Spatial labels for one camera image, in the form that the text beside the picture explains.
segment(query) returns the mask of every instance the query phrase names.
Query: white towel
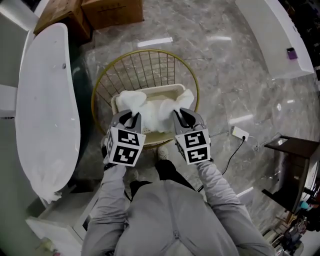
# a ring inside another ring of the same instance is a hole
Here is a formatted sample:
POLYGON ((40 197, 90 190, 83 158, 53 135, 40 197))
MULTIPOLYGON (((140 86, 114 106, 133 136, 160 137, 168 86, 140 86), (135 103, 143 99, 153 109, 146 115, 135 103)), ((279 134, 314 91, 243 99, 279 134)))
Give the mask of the white towel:
POLYGON ((171 113, 175 110, 180 113, 180 108, 189 109, 194 101, 194 95, 186 89, 176 101, 167 98, 164 100, 147 100, 147 95, 142 91, 124 90, 116 98, 119 112, 131 110, 132 116, 141 114, 141 130, 149 132, 173 132, 174 124, 171 113))

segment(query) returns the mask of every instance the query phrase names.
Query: zipper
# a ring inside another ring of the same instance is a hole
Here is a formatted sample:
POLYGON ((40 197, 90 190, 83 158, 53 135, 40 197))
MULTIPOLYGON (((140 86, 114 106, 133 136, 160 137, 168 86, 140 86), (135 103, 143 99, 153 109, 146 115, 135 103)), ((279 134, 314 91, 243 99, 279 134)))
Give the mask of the zipper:
POLYGON ((178 231, 177 223, 176 223, 175 216, 174 216, 174 208, 172 206, 171 198, 169 195, 169 189, 167 186, 167 182, 166 182, 166 180, 164 180, 163 182, 164 182, 164 190, 165 190, 167 198, 168 198, 170 218, 171 218, 171 223, 172 223, 172 227, 173 227, 173 235, 174 235, 174 239, 177 240, 177 239, 179 239, 179 231, 178 231))

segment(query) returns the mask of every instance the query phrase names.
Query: purple object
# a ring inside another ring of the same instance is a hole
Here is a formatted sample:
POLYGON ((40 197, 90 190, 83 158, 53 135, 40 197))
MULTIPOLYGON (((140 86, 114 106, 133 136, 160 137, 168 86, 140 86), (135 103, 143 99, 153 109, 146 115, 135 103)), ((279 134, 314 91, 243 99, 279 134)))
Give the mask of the purple object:
POLYGON ((288 57, 290 60, 298 59, 296 50, 294 48, 288 48, 288 49, 286 49, 286 51, 288 53, 288 57))

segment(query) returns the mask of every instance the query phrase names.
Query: power strip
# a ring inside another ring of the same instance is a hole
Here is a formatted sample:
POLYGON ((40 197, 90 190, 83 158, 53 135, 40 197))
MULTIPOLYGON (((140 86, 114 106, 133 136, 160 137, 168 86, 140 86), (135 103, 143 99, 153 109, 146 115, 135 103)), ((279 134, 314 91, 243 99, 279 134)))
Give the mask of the power strip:
POLYGON ((239 127, 236 127, 236 126, 231 126, 231 134, 233 136, 236 136, 238 138, 240 138, 241 140, 243 140, 243 137, 245 137, 245 141, 248 141, 248 138, 249 138, 249 133, 240 129, 239 127))

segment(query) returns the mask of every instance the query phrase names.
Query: gray jacket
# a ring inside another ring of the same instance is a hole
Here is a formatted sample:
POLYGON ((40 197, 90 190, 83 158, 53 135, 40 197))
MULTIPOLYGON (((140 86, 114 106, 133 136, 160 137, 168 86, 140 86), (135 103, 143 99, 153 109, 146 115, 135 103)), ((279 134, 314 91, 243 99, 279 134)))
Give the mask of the gray jacket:
POLYGON ((274 256, 215 164, 197 164, 200 193, 172 180, 139 188, 125 210, 124 166, 104 172, 82 256, 274 256))

